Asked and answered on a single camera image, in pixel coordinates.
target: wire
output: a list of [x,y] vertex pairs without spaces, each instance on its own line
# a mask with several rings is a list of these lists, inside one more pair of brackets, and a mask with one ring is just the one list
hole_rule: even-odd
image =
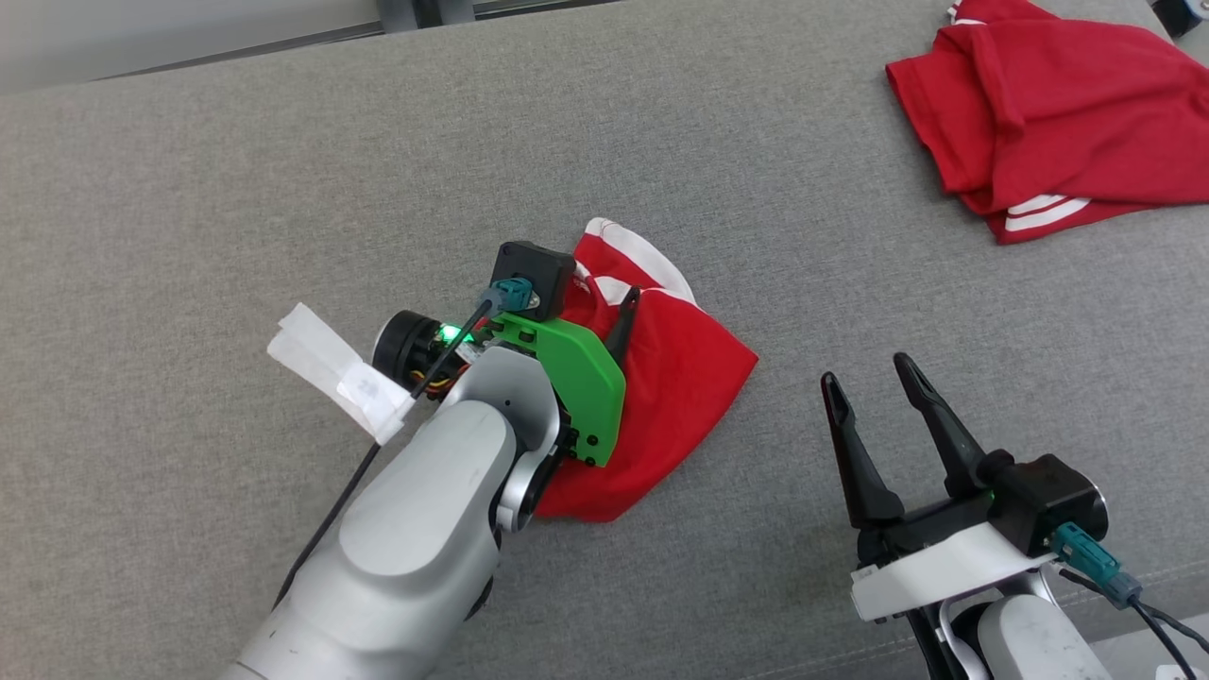
[[[445,378],[445,379],[438,380],[436,382],[430,384],[424,390],[424,392],[427,392],[429,394],[444,394],[445,392],[449,392],[450,387],[453,386],[453,382],[456,382],[457,379],[462,376],[462,371],[465,370],[467,365],[469,365],[469,364],[462,364],[462,368],[458,369],[457,375],[455,375],[453,378]],[[421,382],[421,381],[424,380],[424,374],[422,371],[418,371],[418,370],[412,370],[411,371],[411,379],[415,380],[416,382]]]
[[1140,616],[1141,620],[1146,622],[1146,626],[1150,626],[1150,629],[1155,632],[1155,636],[1158,638],[1158,641],[1163,642],[1163,646],[1167,647],[1167,652],[1172,655],[1175,663],[1180,664],[1180,670],[1184,672],[1184,676],[1188,680],[1196,680],[1197,674],[1193,673],[1192,667],[1188,665],[1188,661],[1184,658],[1184,655],[1180,652],[1180,647],[1175,646],[1170,635],[1168,635],[1167,632],[1163,630],[1163,627],[1155,621],[1155,617],[1146,611],[1146,607],[1143,606],[1141,601],[1136,597],[1129,598],[1129,606],[1134,607],[1138,616]]
[[[1069,569],[1062,569],[1062,570],[1059,570],[1058,571],[1058,576],[1062,576],[1063,578],[1065,578],[1068,581],[1071,581],[1074,583],[1078,583],[1080,586],[1087,588],[1088,590],[1092,590],[1093,593],[1104,594],[1104,593],[1100,592],[1099,587],[1095,586],[1095,583],[1092,583],[1092,581],[1089,578],[1086,578],[1084,576],[1082,576],[1080,574],[1075,574],[1074,571],[1071,571]],[[1167,613],[1165,611],[1163,611],[1163,610],[1161,610],[1161,609],[1158,609],[1156,606],[1147,605],[1146,603],[1143,603],[1143,601],[1139,601],[1138,604],[1140,604],[1143,607],[1145,607],[1146,613],[1149,613],[1149,615],[1153,616],[1155,618],[1162,621],[1163,623],[1170,626],[1172,629],[1174,629],[1180,635],[1184,635],[1185,638],[1188,638],[1192,641],[1194,641],[1197,645],[1201,645],[1201,649],[1204,650],[1204,652],[1207,655],[1209,655],[1209,640],[1205,640],[1204,635],[1202,635],[1201,633],[1197,633],[1192,628],[1190,628],[1190,627],[1185,626],[1182,622],[1180,622],[1179,618],[1175,618],[1174,616]]]
[[465,340],[465,336],[470,334],[470,329],[474,328],[479,323],[479,321],[484,316],[486,316],[487,312],[491,311],[491,307],[493,306],[496,305],[491,300],[484,300],[482,302],[479,304],[479,309],[474,310],[474,313],[470,315],[470,318],[468,318],[465,323],[462,324],[462,330],[457,332],[457,335],[455,335],[453,340],[450,340],[450,342],[445,345],[445,350],[440,353],[439,357],[436,357],[436,361],[433,362],[433,365],[428,367],[428,375],[424,376],[424,379],[421,380],[416,385],[416,387],[411,391],[412,399],[418,399],[420,396],[424,393],[424,390],[427,390],[428,386],[432,384],[433,379],[436,378],[436,373],[445,367],[445,362],[447,362],[450,356],[453,355],[453,350],[456,350],[457,346],[462,344],[462,340]]
[[336,499],[336,503],[331,506],[330,511],[328,511],[328,517],[323,518],[323,523],[319,524],[319,529],[317,529],[314,535],[311,536],[306,547],[302,548],[302,552],[299,553],[299,557],[290,566],[289,574],[285,575],[285,582],[282,583],[282,589],[277,592],[277,600],[273,601],[273,609],[277,609],[277,605],[282,604],[282,600],[285,598],[285,593],[290,592],[290,586],[294,584],[294,577],[297,575],[302,563],[311,557],[311,553],[314,552],[314,547],[319,544],[319,540],[323,538],[323,535],[331,528],[331,523],[336,520],[337,515],[340,515],[340,511],[345,507],[345,503],[348,502],[348,497],[353,495],[357,485],[361,482],[361,477],[365,477],[365,471],[370,468],[370,463],[374,462],[374,459],[381,450],[382,446],[375,442],[374,445],[370,446],[370,450],[365,453],[365,457],[361,459],[361,465],[357,466],[357,472],[354,472],[348,479],[348,484],[346,484],[345,490],[340,492],[340,497]]

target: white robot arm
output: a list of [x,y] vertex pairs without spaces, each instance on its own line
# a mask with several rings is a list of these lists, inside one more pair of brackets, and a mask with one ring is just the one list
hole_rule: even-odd
[[348,508],[220,680],[424,678],[520,531],[560,411],[533,358],[488,348]]

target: green 3d-printed part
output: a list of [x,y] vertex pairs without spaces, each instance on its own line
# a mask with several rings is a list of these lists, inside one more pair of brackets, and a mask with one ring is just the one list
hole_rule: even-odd
[[588,465],[608,463],[617,446],[625,400],[625,375],[595,333],[563,321],[532,321],[513,313],[494,319],[496,338],[533,352],[579,432],[572,454]]

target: cable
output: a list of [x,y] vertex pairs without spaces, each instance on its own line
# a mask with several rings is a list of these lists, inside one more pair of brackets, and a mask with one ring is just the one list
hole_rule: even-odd
[[302,548],[302,552],[299,553],[299,557],[290,566],[289,574],[285,575],[285,582],[282,583],[282,589],[277,592],[277,600],[273,601],[273,609],[277,609],[277,605],[282,604],[282,600],[285,598],[285,593],[289,593],[290,586],[294,584],[294,577],[297,575],[302,563],[311,557],[314,547],[319,544],[319,540],[323,538],[323,535],[331,528],[331,523],[336,521],[336,517],[340,515],[340,511],[345,507],[345,503],[348,502],[348,497],[353,495],[357,485],[361,482],[361,477],[365,477],[365,471],[370,468],[370,463],[374,462],[374,459],[381,450],[382,446],[375,442],[374,445],[370,446],[370,450],[366,451],[365,457],[361,459],[361,465],[357,466],[357,472],[354,472],[353,477],[348,479],[348,484],[346,484],[345,490],[340,492],[340,497],[336,499],[336,503],[331,506],[330,511],[328,511],[328,517],[323,518],[323,523],[319,524],[319,529],[317,529],[314,535],[311,536],[306,547]]
[[[1077,584],[1087,588],[1088,590],[1092,590],[1093,593],[1097,593],[1097,594],[1100,594],[1100,595],[1104,594],[1100,590],[1100,588],[1097,587],[1097,584],[1093,583],[1091,580],[1086,578],[1084,576],[1082,576],[1080,574],[1075,574],[1074,571],[1071,571],[1069,569],[1062,569],[1062,570],[1059,570],[1058,571],[1058,576],[1062,576],[1063,578],[1065,578],[1065,580],[1068,580],[1068,581],[1070,581],[1072,583],[1077,583]],[[1190,640],[1192,640],[1193,642],[1196,642],[1197,645],[1199,645],[1201,649],[1204,650],[1204,652],[1207,655],[1209,655],[1209,640],[1205,640],[1204,635],[1202,635],[1201,633],[1197,633],[1192,628],[1185,626],[1182,622],[1180,622],[1179,618],[1175,618],[1174,616],[1167,613],[1165,611],[1163,611],[1163,610],[1161,610],[1158,607],[1147,605],[1146,603],[1143,603],[1140,600],[1139,600],[1138,604],[1140,604],[1143,607],[1145,607],[1146,613],[1149,613],[1149,615],[1153,616],[1155,618],[1162,621],[1163,623],[1170,626],[1173,630],[1175,630],[1180,635],[1184,635],[1185,638],[1188,638]]]
[[1121,569],[1121,560],[1074,521],[1053,532],[1049,549],[1058,555],[1058,561],[1077,569],[1095,583],[1099,593],[1118,610],[1129,606],[1132,598],[1141,597],[1141,583]]
[[1141,606],[1146,607],[1146,611],[1150,612],[1151,616],[1153,616],[1155,618],[1157,618],[1157,620],[1162,621],[1163,623],[1170,626],[1180,635],[1184,635],[1185,638],[1190,638],[1196,644],[1201,645],[1201,649],[1204,650],[1204,652],[1207,655],[1209,655],[1209,640],[1205,640],[1204,635],[1202,635],[1201,633],[1197,633],[1192,628],[1188,628],[1182,622],[1180,622],[1180,620],[1178,620],[1174,616],[1167,613],[1165,611],[1157,610],[1157,609],[1155,609],[1155,607],[1152,607],[1152,606],[1150,606],[1150,605],[1147,605],[1145,603],[1143,603]]
[[[418,371],[418,370],[412,370],[410,375],[411,375],[411,379],[415,380],[416,382],[421,382],[421,381],[424,380],[424,374],[421,373],[421,371]],[[427,392],[428,396],[430,396],[430,397],[444,394],[445,392],[449,392],[450,387],[453,386],[453,381],[455,380],[457,380],[456,376],[455,378],[445,378],[445,379],[438,380],[436,382],[429,384],[428,387],[424,390],[424,392]]]
[[465,340],[465,336],[470,334],[470,329],[474,328],[479,323],[479,321],[482,319],[482,317],[486,316],[486,313],[490,312],[491,309],[494,306],[496,302],[492,300],[484,300],[482,302],[479,302],[479,309],[474,310],[474,313],[470,315],[470,318],[468,318],[465,323],[462,324],[462,330],[458,330],[457,335],[453,336],[453,340],[451,340],[447,345],[445,345],[445,350],[440,353],[439,357],[436,357],[436,361],[433,362],[433,365],[428,367],[428,375],[426,375],[424,379],[421,380],[420,384],[417,384],[416,387],[411,391],[412,399],[418,399],[424,393],[424,390],[427,390],[428,385],[432,384],[433,378],[436,378],[436,373],[445,367],[445,362],[447,362],[450,356],[453,355],[453,350],[456,350],[457,346],[462,344],[462,340]]
[[1140,616],[1141,620],[1146,622],[1146,626],[1150,626],[1150,629],[1155,632],[1155,636],[1158,638],[1158,641],[1163,642],[1163,646],[1167,647],[1167,652],[1172,655],[1175,663],[1180,664],[1180,670],[1184,672],[1184,676],[1188,680],[1196,680],[1197,674],[1192,672],[1192,667],[1188,665],[1187,659],[1185,659],[1184,655],[1180,653],[1180,647],[1175,646],[1170,635],[1168,635],[1167,632],[1163,630],[1163,627],[1155,621],[1155,617],[1146,611],[1146,607],[1143,606],[1141,601],[1138,598],[1129,598],[1129,606],[1134,607],[1138,616]]

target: folded red shirt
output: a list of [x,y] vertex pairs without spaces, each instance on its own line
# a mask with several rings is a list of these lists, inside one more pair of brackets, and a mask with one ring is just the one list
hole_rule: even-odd
[[571,459],[537,514],[612,521],[641,500],[713,430],[757,357],[696,306],[684,276],[624,226],[594,219],[575,247],[562,318],[602,340],[631,286],[642,288],[629,351],[617,448],[604,467]]
[[1000,243],[1209,201],[1209,69],[1143,28],[965,0],[886,67],[944,190]]

